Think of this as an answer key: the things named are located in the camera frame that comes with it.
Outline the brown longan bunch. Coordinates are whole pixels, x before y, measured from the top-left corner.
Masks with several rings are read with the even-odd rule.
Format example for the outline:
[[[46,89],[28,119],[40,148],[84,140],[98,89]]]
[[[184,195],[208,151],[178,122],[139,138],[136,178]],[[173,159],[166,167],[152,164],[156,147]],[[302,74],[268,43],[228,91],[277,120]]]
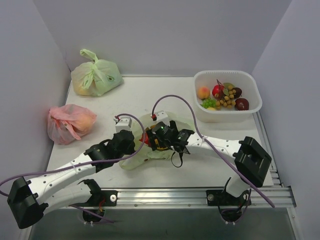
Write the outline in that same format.
[[[223,94],[221,95],[220,98],[215,98],[216,100],[216,105],[215,108],[216,110],[220,110],[221,108],[233,108],[235,106],[235,98],[232,92],[232,89],[235,88],[235,86],[232,83],[226,82],[222,83],[218,79],[216,80],[217,84],[223,86]]]

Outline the yellow bell pepper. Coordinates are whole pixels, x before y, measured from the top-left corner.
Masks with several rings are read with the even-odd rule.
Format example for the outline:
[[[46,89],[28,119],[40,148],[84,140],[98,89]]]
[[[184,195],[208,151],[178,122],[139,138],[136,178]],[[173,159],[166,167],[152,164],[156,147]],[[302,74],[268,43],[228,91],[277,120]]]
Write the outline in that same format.
[[[155,146],[158,151],[166,151],[168,149],[164,143],[159,142],[158,140],[155,140]]]

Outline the right black base bracket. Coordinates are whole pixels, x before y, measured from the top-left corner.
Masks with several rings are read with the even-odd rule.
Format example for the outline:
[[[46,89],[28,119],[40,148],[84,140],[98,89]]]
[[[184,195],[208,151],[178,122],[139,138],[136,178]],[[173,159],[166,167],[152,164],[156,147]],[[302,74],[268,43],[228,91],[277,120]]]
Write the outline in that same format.
[[[226,203],[226,195],[222,190],[209,189],[206,191],[206,201],[208,206],[224,206]]]

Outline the red tomato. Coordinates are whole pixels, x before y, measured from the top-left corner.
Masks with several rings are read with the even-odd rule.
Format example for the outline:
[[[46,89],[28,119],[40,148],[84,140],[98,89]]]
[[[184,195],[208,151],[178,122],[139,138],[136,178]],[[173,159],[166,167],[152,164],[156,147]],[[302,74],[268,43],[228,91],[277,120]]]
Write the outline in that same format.
[[[144,142],[144,144],[150,146],[150,141],[149,141],[149,137],[147,134],[142,134],[139,141]]]

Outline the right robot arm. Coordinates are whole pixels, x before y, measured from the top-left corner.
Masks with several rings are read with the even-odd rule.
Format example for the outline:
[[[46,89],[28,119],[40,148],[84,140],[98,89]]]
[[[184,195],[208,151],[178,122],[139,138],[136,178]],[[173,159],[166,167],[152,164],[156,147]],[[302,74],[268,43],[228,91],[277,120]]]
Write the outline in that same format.
[[[209,136],[200,136],[190,129],[178,130],[175,121],[169,125],[160,121],[145,130],[147,144],[154,151],[172,150],[179,154],[217,155],[231,169],[236,169],[233,176],[222,191],[222,200],[232,205],[249,187],[261,188],[265,182],[272,161],[266,150],[252,137],[243,140],[227,140]]]

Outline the black base bracket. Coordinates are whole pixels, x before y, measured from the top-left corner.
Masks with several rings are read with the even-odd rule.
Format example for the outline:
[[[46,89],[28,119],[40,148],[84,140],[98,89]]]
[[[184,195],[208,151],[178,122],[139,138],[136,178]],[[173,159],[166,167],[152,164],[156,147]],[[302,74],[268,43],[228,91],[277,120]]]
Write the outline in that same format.
[[[84,184],[90,189],[90,198],[85,204],[92,207],[114,207],[117,205],[118,191],[102,190],[93,179],[85,179]]]
[[[206,201],[208,206],[224,206],[226,203],[226,195],[222,190],[209,189],[206,191]]]

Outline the light green fruit bag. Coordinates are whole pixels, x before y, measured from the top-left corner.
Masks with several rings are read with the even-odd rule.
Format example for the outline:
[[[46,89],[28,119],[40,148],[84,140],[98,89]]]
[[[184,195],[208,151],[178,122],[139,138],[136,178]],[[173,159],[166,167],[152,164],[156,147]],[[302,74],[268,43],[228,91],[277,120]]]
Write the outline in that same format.
[[[194,122],[192,120],[185,117],[177,116],[173,112],[165,112],[169,116],[170,121],[175,121],[177,129],[179,131],[182,129],[193,130],[194,132],[196,131]],[[145,128],[150,128],[155,125],[153,124],[152,118],[149,114],[141,116],[139,120]],[[143,131],[139,123],[136,121],[131,124],[131,130],[134,135],[135,149],[137,150],[141,145],[140,139],[142,137]],[[119,166],[124,170],[133,170],[150,160],[168,160],[169,158],[171,158],[173,153],[173,150],[153,151],[148,145],[144,144],[142,149],[135,156],[120,161]]]

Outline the pink knotted plastic bag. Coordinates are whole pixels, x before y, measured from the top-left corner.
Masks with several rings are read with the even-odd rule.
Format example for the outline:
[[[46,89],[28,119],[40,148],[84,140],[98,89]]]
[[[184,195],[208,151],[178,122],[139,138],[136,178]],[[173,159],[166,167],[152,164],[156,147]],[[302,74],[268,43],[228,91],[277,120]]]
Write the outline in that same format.
[[[96,119],[94,112],[76,104],[51,107],[47,116],[48,137],[59,145],[79,141],[91,131]]]

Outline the aluminium mounting rail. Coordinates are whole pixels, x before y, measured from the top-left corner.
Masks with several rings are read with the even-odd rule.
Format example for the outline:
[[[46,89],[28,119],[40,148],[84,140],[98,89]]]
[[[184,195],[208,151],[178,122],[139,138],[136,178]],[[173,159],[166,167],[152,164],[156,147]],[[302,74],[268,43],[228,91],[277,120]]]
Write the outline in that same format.
[[[103,208],[116,207],[118,209],[126,208],[205,208],[207,205],[207,190],[222,190],[221,188],[123,188],[112,189],[104,188],[102,190],[116,190],[116,206],[103,206]],[[243,204],[249,195],[246,191],[242,196],[235,198],[225,193],[225,205],[220,207],[236,207]],[[87,206],[85,202],[90,198],[90,190],[83,184],[62,189],[57,193],[52,193],[44,200],[48,207],[45,212],[76,205],[85,208],[97,208],[98,206]]]

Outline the dark maroon fruit upper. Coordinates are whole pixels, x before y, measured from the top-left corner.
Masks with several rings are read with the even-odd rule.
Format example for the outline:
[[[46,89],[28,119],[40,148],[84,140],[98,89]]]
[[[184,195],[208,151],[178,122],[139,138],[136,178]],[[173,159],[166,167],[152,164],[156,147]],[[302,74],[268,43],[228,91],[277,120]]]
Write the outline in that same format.
[[[232,93],[235,99],[238,99],[242,95],[242,90],[239,87],[234,87]]]

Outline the orange peach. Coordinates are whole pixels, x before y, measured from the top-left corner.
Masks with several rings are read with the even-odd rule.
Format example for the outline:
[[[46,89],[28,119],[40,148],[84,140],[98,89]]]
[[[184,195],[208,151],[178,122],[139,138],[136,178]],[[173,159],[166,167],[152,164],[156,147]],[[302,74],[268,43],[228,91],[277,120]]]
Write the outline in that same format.
[[[210,97],[211,91],[208,87],[201,86],[198,88],[196,95],[199,99],[204,100]]]

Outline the red apple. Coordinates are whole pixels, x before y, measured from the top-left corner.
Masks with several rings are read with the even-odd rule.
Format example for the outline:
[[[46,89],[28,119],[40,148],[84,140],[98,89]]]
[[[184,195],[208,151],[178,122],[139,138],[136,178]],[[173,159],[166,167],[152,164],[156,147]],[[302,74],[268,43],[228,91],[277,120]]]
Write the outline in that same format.
[[[215,98],[220,98],[221,95],[223,94],[223,89],[224,87],[221,85],[215,85],[212,89],[212,96]]]

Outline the white plastic basket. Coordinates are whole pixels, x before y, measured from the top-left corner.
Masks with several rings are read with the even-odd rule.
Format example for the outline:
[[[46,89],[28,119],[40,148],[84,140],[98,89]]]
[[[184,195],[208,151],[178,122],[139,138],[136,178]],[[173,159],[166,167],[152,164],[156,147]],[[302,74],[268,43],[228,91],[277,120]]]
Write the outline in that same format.
[[[255,79],[248,73],[240,70],[204,70],[194,76],[193,84],[193,110],[195,116],[205,123],[240,123],[258,112],[262,105]],[[236,110],[222,107],[221,110],[207,110],[201,106],[201,99],[197,97],[200,87],[213,90],[218,82],[230,83],[242,90],[242,98],[248,100],[248,110]]]

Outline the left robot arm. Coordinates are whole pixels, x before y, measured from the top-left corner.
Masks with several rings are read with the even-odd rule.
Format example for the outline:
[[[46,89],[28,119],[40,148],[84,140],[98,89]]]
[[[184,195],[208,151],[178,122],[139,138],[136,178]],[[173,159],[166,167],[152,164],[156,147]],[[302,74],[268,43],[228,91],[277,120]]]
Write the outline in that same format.
[[[99,205],[106,201],[98,183],[88,176],[110,168],[125,155],[135,152],[134,135],[121,130],[91,146],[77,158],[38,177],[16,179],[7,203],[20,229],[37,223],[45,214],[74,204]]]

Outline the dark red fruit lower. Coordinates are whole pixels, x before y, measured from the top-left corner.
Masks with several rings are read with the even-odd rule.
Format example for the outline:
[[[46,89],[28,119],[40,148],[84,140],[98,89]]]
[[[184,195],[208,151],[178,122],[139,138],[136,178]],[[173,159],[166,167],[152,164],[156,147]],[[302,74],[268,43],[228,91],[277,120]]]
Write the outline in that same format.
[[[237,111],[248,111],[250,108],[249,101],[245,98],[238,98],[235,100],[235,109]]]

